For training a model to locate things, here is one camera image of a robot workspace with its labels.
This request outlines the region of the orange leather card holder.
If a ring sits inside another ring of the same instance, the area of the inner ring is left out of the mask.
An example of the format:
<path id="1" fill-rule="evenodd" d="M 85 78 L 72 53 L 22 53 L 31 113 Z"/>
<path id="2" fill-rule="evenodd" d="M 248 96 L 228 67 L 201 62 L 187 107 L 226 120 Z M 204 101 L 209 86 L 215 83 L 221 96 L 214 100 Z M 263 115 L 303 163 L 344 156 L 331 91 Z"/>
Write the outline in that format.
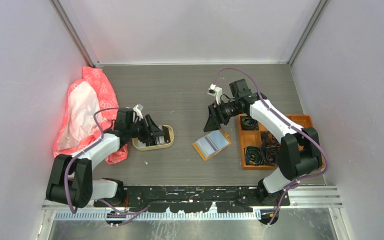
<path id="1" fill-rule="evenodd" d="M 207 161 L 232 144 L 229 136 L 228 133 L 222 130 L 211 131 L 197 139 L 192 146 L 201 159 Z"/>

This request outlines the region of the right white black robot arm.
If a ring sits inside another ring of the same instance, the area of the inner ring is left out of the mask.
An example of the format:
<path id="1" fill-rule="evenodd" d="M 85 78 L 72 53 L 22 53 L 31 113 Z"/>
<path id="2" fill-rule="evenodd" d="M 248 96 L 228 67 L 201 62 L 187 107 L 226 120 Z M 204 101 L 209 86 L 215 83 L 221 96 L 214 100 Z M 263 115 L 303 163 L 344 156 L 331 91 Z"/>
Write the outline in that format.
<path id="1" fill-rule="evenodd" d="M 262 124 L 279 142 L 277 169 L 263 178 L 257 187 L 257 198 L 263 205 L 271 205 L 277 193 L 299 184 L 300 180 L 323 165 L 318 132 L 304 128 L 278 111 L 260 91 L 252 92 L 245 79 L 229 84 L 233 99 L 222 101 L 222 88 L 212 83 L 207 93 L 215 97 L 208 106 L 209 116 L 204 132 L 220 130 L 230 118 L 245 114 Z"/>

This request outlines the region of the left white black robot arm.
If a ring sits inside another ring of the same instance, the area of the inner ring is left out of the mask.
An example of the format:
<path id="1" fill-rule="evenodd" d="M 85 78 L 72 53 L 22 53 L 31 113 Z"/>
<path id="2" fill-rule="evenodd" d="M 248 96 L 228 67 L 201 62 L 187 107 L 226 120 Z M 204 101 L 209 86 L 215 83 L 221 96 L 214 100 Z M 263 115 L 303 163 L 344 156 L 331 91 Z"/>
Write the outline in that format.
<path id="1" fill-rule="evenodd" d="M 99 136 L 92 143 L 71 154 L 58 154 L 53 161 L 45 198 L 65 204 L 75 213 L 89 201 L 104 201 L 121 206 L 126 200 L 122 181 L 112 178 L 93 179 L 95 167 L 111 154 L 121 150 L 132 139 L 155 147 L 169 144 L 170 130 L 165 125 L 156 125 L 150 115 L 143 116 L 141 105 L 136 108 L 115 108 L 116 118 L 110 127 L 100 124 Z"/>

